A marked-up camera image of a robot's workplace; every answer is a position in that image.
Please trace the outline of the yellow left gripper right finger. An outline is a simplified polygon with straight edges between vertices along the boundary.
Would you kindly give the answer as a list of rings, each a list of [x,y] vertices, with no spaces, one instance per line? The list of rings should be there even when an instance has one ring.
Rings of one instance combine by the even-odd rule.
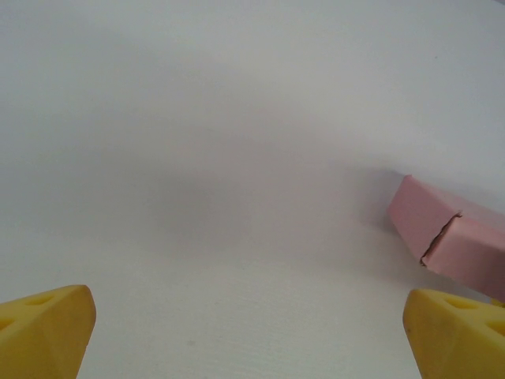
[[[416,289],[402,323],[421,377],[504,377],[503,307]]]

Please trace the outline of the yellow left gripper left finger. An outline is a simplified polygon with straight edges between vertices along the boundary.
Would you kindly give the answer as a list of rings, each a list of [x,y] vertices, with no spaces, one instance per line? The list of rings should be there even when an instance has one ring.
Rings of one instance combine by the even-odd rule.
[[[95,320],[92,293],[82,284],[2,303],[1,377],[77,377]]]

